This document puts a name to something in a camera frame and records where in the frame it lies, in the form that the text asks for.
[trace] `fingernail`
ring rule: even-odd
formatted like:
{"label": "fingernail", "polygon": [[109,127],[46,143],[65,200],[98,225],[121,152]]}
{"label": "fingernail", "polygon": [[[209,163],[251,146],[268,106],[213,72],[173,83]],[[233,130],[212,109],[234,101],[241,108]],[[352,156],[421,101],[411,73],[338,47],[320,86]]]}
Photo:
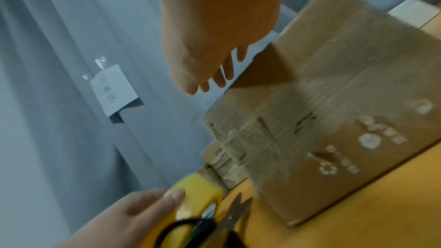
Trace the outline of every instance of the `fingernail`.
{"label": "fingernail", "polygon": [[170,197],[176,202],[176,204],[180,204],[185,198],[184,189],[175,190],[170,194]]}

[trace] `scissors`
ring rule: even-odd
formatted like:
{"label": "scissors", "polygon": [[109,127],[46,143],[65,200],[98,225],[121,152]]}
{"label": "scissors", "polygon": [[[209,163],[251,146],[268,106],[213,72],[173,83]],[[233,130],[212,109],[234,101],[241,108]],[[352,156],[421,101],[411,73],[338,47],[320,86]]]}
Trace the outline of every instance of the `scissors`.
{"label": "scissors", "polygon": [[155,242],[155,248],[161,248],[162,242],[167,235],[175,228],[182,225],[192,225],[195,227],[193,234],[190,236],[190,240],[186,244],[185,248],[198,248],[204,243],[209,242],[217,234],[225,231],[227,233],[226,240],[224,242],[224,248],[245,248],[245,245],[241,241],[237,232],[234,231],[236,223],[244,217],[251,207],[253,198],[249,198],[243,203],[242,193],[238,194],[234,201],[231,203],[225,217],[215,222],[212,218],[189,218],[176,221],[168,225],[159,235]]}

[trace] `curtain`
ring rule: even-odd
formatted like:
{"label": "curtain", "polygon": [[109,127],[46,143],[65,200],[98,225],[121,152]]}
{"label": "curtain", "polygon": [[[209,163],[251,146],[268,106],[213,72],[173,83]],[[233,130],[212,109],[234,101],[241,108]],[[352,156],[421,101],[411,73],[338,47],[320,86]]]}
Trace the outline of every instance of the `curtain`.
{"label": "curtain", "polygon": [[[274,31],[235,72],[308,1],[282,0]],[[403,0],[368,1],[386,10]],[[199,119],[225,89],[190,97],[175,88],[160,15],[158,0],[0,0],[0,61],[72,231],[126,193],[169,187],[203,164],[211,138]],[[102,56],[120,65],[141,100],[111,118],[83,78],[99,72]]]}

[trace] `recycling symbol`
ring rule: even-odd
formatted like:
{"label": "recycling symbol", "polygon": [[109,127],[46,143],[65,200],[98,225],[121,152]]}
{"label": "recycling symbol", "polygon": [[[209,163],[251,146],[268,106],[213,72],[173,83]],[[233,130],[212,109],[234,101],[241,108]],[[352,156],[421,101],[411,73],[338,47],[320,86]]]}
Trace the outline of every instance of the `recycling symbol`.
{"label": "recycling symbol", "polygon": [[336,175],[337,167],[332,165],[330,162],[321,162],[318,168],[322,175]]}

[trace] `white wall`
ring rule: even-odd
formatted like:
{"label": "white wall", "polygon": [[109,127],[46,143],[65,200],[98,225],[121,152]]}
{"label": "white wall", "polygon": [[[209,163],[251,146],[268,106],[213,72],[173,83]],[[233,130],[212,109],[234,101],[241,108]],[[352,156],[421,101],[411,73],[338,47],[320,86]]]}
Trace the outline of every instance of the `white wall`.
{"label": "white wall", "polygon": [[0,61],[0,247],[48,248],[68,236]]}

